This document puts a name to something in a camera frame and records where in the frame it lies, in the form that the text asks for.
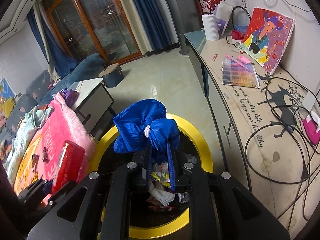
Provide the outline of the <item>blue plastic bag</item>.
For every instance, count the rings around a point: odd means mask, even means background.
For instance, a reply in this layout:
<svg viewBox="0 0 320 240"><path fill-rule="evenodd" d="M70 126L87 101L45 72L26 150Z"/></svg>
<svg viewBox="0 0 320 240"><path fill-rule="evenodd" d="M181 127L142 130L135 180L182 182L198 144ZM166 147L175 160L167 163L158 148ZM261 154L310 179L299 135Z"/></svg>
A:
<svg viewBox="0 0 320 240"><path fill-rule="evenodd" d="M155 99L135 102L113 122L119 132L113 147L116 153L142 151L148 143L158 152L166 152L167 143L171 142L174 149L180 144L176 121L167 118L166 107Z"/></svg>

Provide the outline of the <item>white foam net sleeve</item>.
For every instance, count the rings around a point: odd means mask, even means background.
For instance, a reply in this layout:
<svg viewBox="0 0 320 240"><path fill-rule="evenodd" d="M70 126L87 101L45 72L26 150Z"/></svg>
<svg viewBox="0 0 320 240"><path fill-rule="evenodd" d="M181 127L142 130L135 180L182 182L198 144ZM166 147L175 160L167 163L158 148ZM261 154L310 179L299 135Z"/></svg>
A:
<svg viewBox="0 0 320 240"><path fill-rule="evenodd" d="M149 193L163 206L168 206L175 198L175 194L173 193L156 189L153 182L149 182Z"/></svg>

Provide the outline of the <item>red plastic bag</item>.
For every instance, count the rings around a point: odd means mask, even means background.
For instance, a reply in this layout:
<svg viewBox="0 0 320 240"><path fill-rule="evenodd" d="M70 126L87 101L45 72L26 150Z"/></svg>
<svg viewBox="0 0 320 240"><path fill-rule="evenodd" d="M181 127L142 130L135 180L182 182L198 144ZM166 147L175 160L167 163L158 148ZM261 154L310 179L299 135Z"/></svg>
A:
<svg viewBox="0 0 320 240"><path fill-rule="evenodd" d="M81 146L69 140L63 142L52 182L53 194L69 181L77 180L84 155Z"/></svg>

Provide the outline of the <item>yellow white snack bag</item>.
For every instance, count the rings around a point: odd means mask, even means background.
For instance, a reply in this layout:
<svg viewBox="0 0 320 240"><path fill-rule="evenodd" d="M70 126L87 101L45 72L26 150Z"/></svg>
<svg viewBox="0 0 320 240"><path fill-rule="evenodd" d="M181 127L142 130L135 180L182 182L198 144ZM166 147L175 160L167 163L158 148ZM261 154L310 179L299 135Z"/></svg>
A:
<svg viewBox="0 0 320 240"><path fill-rule="evenodd" d="M152 172L151 178L157 182L160 182L163 186L171 188L169 174L165 172Z"/></svg>

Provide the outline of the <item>white top coffee table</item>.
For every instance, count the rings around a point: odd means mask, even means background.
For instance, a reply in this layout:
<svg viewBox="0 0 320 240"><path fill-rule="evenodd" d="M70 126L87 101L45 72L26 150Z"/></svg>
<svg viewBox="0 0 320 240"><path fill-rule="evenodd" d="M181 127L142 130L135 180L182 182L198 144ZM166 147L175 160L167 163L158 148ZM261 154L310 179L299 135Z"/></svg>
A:
<svg viewBox="0 0 320 240"><path fill-rule="evenodd" d="M103 83L103 79L74 82L69 89L78 96L71 106L86 131L96 140L113 126L113 118L117 115L112 108L114 99Z"/></svg>

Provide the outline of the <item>small round footstool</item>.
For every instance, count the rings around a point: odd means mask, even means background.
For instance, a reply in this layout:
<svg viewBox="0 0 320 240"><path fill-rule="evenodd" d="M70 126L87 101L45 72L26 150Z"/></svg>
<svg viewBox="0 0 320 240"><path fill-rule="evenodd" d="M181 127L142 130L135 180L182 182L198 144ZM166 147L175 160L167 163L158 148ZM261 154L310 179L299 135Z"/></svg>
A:
<svg viewBox="0 0 320 240"><path fill-rule="evenodd" d="M108 88L116 87L124 79L124 74L118 63L109 65L98 76L103 79Z"/></svg>

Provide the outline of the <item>long tv cabinet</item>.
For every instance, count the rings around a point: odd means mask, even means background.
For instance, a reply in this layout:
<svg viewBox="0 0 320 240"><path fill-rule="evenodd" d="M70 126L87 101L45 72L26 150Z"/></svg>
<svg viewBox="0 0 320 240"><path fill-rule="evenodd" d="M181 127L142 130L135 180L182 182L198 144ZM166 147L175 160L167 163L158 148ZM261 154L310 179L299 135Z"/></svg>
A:
<svg viewBox="0 0 320 240"><path fill-rule="evenodd" d="M284 70L269 75L259 66L259 89L224 85L232 45L207 41L202 30L184 37L216 127L223 161L217 168L249 189L292 239L317 239L319 146L303 127L306 89Z"/></svg>

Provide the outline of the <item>china map poster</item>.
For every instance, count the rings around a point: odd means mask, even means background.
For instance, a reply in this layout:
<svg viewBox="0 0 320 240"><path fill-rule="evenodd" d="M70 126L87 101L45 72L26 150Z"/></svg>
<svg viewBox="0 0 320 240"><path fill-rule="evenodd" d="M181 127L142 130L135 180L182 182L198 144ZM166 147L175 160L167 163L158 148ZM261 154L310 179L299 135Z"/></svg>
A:
<svg viewBox="0 0 320 240"><path fill-rule="evenodd" d="M1 115L8 118L15 107L16 94L5 78L1 79Z"/></svg>

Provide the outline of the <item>blue grey sofa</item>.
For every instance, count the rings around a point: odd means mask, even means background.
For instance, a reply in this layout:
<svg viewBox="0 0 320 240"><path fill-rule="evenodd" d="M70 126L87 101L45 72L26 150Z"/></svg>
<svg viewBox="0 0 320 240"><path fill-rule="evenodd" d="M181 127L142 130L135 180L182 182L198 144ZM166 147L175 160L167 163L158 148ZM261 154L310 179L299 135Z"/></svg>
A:
<svg viewBox="0 0 320 240"><path fill-rule="evenodd" d="M45 70L30 83L26 93L17 102L9 98L3 103L1 105L1 161L5 162L7 159L17 125L25 113L31 111L39 103L47 105L53 100L53 94L63 88L69 88L75 82L98 77L104 65L105 61L97 53L92 54L53 88L49 88L53 81L48 71Z"/></svg>

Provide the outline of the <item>blue curtain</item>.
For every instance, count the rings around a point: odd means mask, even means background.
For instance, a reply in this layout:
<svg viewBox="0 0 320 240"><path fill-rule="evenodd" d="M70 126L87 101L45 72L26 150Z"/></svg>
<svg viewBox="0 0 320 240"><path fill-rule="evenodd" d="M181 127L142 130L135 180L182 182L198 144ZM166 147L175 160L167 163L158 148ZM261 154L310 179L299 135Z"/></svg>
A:
<svg viewBox="0 0 320 240"><path fill-rule="evenodd" d="M145 55L172 45L156 0L120 0L140 52Z"/></svg>
<svg viewBox="0 0 320 240"><path fill-rule="evenodd" d="M69 56L56 41L41 13L39 2L35 2L27 14L31 31L48 64L48 73L53 81L59 81L76 68L78 62Z"/></svg>

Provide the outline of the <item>white paper towel roll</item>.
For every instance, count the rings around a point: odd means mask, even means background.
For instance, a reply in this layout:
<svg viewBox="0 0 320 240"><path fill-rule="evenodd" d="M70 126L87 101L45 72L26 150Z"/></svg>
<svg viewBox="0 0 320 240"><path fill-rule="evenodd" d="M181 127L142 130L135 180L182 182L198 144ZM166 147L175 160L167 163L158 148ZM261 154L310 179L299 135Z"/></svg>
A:
<svg viewBox="0 0 320 240"><path fill-rule="evenodd" d="M219 40L219 32L217 28L216 16L214 14L202 15L203 28L208 41Z"/></svg>

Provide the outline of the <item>pink small device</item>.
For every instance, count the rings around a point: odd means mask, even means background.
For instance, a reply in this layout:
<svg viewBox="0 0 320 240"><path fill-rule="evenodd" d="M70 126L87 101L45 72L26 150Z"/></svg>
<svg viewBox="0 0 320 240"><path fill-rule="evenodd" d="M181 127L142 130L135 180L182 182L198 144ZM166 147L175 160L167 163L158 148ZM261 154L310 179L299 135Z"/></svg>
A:
<svg viewBox="0 0 320 240"><path fill-rule="evenodd" d="M303 126L309 140L313 145L317 145L320 139L320 118L318 114L311 111L310 114L303 120Z"/></svg>

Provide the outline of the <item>wooden glass sliding door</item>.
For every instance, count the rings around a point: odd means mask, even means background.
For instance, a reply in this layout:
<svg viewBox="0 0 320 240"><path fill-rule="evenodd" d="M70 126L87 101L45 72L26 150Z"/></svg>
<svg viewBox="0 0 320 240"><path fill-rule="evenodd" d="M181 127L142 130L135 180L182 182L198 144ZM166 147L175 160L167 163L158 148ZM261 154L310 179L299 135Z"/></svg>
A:
<svg viewBox="0 0 320 240"><path fill-rule="evenodd" d="M67 54L82 61L99 53L107 63L142 57L120 0L42 0Z"/></svg>

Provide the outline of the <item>right blue curtain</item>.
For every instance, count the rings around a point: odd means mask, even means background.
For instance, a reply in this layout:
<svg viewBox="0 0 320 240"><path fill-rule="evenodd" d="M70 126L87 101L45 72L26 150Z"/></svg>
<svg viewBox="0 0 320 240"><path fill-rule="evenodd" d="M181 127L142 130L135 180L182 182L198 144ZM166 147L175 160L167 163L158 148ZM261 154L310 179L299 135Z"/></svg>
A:
<svg viewBox="0 0 320 240"><path fill-rule="evenodd" d="M140 52L145 55L172 45L156 0L120 0Z"/></svg>

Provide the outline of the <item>silver tower air conditioner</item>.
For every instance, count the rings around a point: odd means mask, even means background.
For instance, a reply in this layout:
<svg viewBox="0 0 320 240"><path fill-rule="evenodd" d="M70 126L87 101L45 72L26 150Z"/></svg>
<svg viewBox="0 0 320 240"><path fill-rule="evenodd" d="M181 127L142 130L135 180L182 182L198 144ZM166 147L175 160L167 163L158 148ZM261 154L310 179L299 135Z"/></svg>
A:
<svg viewBox="0 0 320 240"><path fill-rule="evenodd" d="M174 23L180 54L188 55L185 33L198 31L202 28L199 0L166 0Z"/></svg>

